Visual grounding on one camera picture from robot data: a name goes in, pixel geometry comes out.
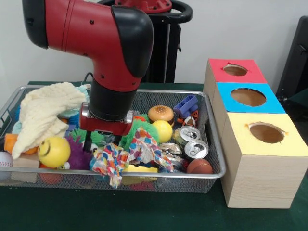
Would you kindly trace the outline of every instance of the green spiky ball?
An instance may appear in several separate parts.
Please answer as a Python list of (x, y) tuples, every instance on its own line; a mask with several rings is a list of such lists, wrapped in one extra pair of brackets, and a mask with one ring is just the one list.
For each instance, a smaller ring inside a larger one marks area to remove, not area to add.
[[(74, 129), (71, 131), (71, 135), (73, 136), (74, 141), (76, 141), (77, 137), (80, 136), (79, 142), (82, 143), (86, 139), (87, 131), (82, 130), (80, 128)], [(98, 133), (97, 131), (91, 132), (92, 143), (96, 144), (98, 147), (102, 146), (102, 141), (104, 140), (104, 135)]]
[(140, 114), (138, 116), (141, 116), (141, 117), (145, 118), (146, 122), (148, 122), (148, 123), (150, 122), (148, 114), (144, 113), (144, 114)]
[(157, 129), (148, 122), (142, 122), (141, 120), (134, 120), (133, 124), (131, 126), (131, 129), (129, 130), (128, 134), (126, 136), (123, 136), (120, 141), (120, 147), (124, 148), (124, 150), (128, 150), (129, 146), (131, 144), (132, 139), (134, 138), (134, 135), (138, 128), (143, 127), (147, 132), (151, 134), (151, 136), (156, 140), (158, 143), (158, 132)]

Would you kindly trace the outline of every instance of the red lid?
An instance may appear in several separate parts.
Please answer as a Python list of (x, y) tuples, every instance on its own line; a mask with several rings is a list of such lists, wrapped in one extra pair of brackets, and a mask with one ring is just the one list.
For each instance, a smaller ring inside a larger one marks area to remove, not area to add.
[(209, 59), (216, 82), (266, 83), (253, 59)]

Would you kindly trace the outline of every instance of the small brown ball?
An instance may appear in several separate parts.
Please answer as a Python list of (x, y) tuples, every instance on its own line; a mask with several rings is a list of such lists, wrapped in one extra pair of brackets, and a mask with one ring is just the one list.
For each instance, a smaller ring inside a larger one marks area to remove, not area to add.
[(187, 167), (189, 174), (213, 174), (213, 168), (207, 160), (195, 159)]

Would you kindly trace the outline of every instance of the wooden box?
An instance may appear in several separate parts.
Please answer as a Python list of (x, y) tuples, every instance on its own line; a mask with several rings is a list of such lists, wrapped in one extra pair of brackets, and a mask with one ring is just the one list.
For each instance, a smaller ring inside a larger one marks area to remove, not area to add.
[[(13, 167), (30, 167), (39, 168), (39, 157), (37, 154), (21, 154), (21, 156), (14, 160)], [(37, 181), (38, 174), (24, 173), (24, 172), (12, 172), (11, 179), (23, 182), (35, 183)]]
[(217, 82), (266, 83), (254, 60), (209, 59), (203, 92), (212, 103)]
[(308, 147), (288, 114), (227, 113), (224, 127), (227, 206), (289, 208), (308, 167)]
[(266, 83), (216, 83), (212, 101), (219, 137), (225, 126), (227, 112), (285, 113)]

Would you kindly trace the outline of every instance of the toy hamburger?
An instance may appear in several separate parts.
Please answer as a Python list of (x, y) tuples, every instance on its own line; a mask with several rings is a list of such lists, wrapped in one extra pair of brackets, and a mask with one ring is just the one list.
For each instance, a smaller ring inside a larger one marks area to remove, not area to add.
[(170, 107), (164, 105), (154, 106), (149, 110), (148, 116), (151, 123), (157, 120), (164, 120), (168, 122), (172, 127), (174, 125), (174, 114)]

